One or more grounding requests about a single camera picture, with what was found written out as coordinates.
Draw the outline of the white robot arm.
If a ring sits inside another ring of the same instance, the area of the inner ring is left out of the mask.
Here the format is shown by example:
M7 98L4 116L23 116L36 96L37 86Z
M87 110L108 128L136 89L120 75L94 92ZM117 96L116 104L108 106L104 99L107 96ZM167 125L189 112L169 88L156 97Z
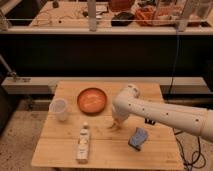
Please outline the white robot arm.
M130 114L182 130L213 143L213 110L152 102L139 99L140 90L134 84L123 87L112 101L112 116L116 124Z

